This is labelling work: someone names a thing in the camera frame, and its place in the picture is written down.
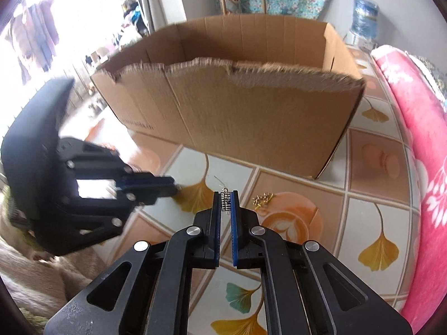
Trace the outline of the white water dispenser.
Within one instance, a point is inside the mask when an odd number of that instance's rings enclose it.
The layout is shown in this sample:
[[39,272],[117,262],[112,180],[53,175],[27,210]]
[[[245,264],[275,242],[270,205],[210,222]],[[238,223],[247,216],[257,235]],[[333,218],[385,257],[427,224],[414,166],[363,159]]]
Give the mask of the white water dispenser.
[[357,49],[367,52],[371,52],[377,47],[377,42],[375,40],[365,38],[364,36],[353,33],[351,30],[349,30],[346,33],[345,37],[343,38],[343,41],[348,46],[354,46]]

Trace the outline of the brown cardboard box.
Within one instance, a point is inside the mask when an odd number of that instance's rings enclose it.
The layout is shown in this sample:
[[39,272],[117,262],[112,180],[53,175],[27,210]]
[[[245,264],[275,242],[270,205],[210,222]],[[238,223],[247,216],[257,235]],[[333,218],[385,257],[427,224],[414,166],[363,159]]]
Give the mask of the brown cardboard box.
[[263,14],[169,25],[92,81],[132,131],[309,178],[325,170],[366,88],[331,24]]

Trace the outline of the gold rhinestone earrings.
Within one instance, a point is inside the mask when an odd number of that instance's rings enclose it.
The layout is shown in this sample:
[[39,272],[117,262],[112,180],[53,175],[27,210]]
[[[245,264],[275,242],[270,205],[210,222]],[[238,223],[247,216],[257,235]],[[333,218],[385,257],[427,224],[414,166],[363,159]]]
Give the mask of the gold rhinestone earrings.
[[214,176],[220,184],[220,208],[223,213],[230,212],[230,190],[227,185],[217,176]]

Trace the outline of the clothes pile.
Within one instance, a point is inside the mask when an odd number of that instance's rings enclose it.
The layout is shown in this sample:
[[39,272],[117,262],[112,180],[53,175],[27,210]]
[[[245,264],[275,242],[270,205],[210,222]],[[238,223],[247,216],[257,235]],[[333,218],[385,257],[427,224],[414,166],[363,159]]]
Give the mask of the clothes pile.
[[145,37],[148,28],[143,20],[141,9],[137,0],[124,0],[121,4],[123,10],[123,22],[117,33],[118,41],[137,40],[137,36]]

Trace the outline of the blue water jug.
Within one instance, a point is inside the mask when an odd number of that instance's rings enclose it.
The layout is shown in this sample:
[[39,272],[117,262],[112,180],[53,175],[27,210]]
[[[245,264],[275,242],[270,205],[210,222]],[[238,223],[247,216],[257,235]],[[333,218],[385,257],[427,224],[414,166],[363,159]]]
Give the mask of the blue water jug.
[[351,31],[365,39],[377,38],[378,4],[371,0],[354,0]]

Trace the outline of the gold chain clasp piece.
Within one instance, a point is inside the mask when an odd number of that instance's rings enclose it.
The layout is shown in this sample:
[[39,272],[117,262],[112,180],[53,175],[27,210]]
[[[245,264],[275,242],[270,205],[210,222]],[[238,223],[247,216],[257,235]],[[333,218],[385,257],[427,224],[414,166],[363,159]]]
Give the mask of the gold chain clasp piece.
[[274,198],[273,193],[266,192],[253,197],[252,205],[255,208],[255,210],[258,210],[262,207],[266,207],[273,198]]

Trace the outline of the pink floral blanket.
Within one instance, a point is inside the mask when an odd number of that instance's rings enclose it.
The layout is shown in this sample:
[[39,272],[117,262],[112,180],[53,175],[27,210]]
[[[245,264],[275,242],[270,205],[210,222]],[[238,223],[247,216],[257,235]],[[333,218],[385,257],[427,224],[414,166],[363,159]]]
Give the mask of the pink floral blanket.
[[446,98],[421,58],[393,46],[371,52],[410,135],[420,196],[417,262],[401,311],[415,333],[446,333]]

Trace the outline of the ginkgo pattern tablecloth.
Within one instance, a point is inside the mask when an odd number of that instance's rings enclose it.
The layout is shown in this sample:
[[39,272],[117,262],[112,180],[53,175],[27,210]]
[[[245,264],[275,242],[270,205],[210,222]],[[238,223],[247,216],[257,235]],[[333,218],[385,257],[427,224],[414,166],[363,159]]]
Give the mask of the ginkgo pattern tablecloth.
[[[317,180],[296,178],[253,163],[239,163],[128,131],[98,98],[84,106],[63,134],[104,145],[142,171],[168,175],[193,189],[194,198],[159,200],[137,209],[119,237],[96,252],[113,262],[138,240],[158,243],[192,223],[195,212],[220,190],[214,178],[239,192],[262,225],[285,240],[316,240],[394,309],[411,289],[420,231],[420,196],[409,135],[383,74],[369,53],[351,48],[367,82],[346,136]],[[258,210],[252,198],[274,198]]]

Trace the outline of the white fluffy blanket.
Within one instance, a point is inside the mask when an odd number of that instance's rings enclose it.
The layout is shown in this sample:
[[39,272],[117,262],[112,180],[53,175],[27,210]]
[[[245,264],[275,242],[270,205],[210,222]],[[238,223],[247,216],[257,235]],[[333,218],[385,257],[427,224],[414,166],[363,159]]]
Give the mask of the white fluffy blanket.
[[103,270],[92,248],[34,261],[1,241],[1,279],[17,306],[36,316],[51,318]]

